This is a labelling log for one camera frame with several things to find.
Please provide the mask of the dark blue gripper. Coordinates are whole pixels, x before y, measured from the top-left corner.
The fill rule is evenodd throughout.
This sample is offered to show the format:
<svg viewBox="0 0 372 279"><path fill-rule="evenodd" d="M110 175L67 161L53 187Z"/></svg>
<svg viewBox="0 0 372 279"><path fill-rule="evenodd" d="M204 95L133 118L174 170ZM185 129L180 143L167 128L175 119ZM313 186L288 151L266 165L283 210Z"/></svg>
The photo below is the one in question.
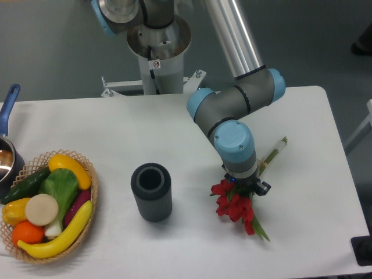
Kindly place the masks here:
<svg viewBox="0 0 372 279"><path fill-rule="evenodd" d="M225 165L222 165L222 168L226 172L224 177L229 183L234 182L236 185L246 186L256 195L266 195L271 189L270 184L265 181L259 181L258 164L254 164L249 170L242 173L235 173L226 168Z"/></svg>

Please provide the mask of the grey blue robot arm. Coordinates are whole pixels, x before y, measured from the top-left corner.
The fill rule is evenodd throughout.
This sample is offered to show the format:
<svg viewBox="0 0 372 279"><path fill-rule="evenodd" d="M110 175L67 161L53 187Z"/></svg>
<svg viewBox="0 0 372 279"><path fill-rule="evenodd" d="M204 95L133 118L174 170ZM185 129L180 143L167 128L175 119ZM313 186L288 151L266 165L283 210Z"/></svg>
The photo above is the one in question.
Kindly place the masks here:
<svg viewBox="0 0 372 279"><path fill-rule="evenodd" d="M104 32L127 34L137 56L146 95L184 92L184 54L191 30L176 15L173 1L92 1ZM235 78L235 84L214 92L196 90L187 111L222 159L226 179L259 196L270 190L259 178L255 144L240 120L283 97L280 72L263 63L238 1L206 1L206 8Z"/></svg>

